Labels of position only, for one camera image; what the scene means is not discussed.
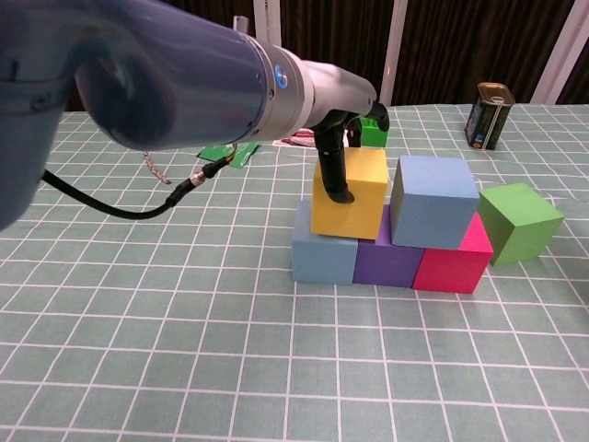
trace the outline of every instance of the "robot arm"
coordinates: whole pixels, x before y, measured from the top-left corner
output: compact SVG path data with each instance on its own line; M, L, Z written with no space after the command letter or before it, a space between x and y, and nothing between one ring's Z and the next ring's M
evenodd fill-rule
M0 230L39 185L69 88L131 149L316 134L324 184L349 203L343 128L388 128L372 85L155 0L0 0Z

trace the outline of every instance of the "white pillar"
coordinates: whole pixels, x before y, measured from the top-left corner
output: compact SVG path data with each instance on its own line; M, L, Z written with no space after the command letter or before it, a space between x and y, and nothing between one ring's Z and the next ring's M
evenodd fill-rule
M380 88L380 102L390 106L393 99L395 87L395 75L397 74L398 55L401 50L403 38L403 27L405 26L405 14L409 0L395 0L393 15L390 19L390 31L388 33L387 58L385 60L385 71Z
M589 0L575 0L537 83L532 103L556 104L588 38Z
M282 46L280 0L253 0L256 40Z
M242 34L249 34L249 19L243 16L234 16L233 29Z

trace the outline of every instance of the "small chain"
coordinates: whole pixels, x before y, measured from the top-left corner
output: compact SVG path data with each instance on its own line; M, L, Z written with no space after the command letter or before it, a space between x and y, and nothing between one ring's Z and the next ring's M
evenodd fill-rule
M145 160L145 164L147 165L147 167L149 168L149 171L155 175L160 181L162 181L165 184L171 184L172 181L169 180L166 175L164 175L162 172L159 171L159 169L157 168L157 166L154 164L154 161L151 158L151 155L149 155L149 152L144 152L144 160Z

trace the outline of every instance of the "black cable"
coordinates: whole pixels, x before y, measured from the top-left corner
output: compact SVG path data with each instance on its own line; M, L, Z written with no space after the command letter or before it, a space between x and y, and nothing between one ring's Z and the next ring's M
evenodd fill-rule
M197 186L203 184L206 179L214 177L217 174L217 172L221 170L223 167L225 167L227 164L229 164L232 159L233 155L229 155L227 157L220 158L213 163L205 164L202 167L202 171L200 173L196 173L192 175L190 178L187 178L186 180L181 182L176 187L176 189L174 189L174 192L172 192L168 196L168 198L166 198L166 201L162 205L146 212L131 212L128 210L119 209L118 207L113 207L108 204L104 204L96 198L93 198L90 195L79 191L71 184L68 184L59 177L53 175L49 170L44 171L42 179L58 191L61 191L66 195L74 198L78 202L88 205L93 209L99 210L104 214L117 216L118 218L124 219L143 220L162 215L164 212L167 211L167 209L174 207L187 193L195 189Z

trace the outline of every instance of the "pink cube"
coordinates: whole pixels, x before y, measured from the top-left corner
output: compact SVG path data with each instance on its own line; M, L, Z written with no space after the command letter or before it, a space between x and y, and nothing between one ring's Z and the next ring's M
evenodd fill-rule
M475 214L457 250L425 250L413 289L471 295L492 256L485 226Z

